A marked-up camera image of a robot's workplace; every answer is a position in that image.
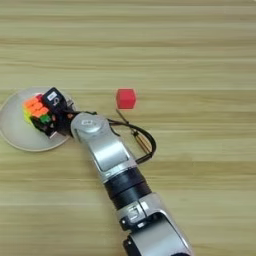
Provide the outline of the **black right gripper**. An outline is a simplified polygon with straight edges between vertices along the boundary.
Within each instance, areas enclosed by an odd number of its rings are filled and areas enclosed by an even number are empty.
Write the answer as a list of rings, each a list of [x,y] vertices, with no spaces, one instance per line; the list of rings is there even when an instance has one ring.
[[[73,104],[60,104],[50,108],[52,118],[49,115],[31,117],[31,121],[36,129],[43,132],[47,137],[51,137],[55,132],[63,136],[71,135],[71,122],[77,115]]]

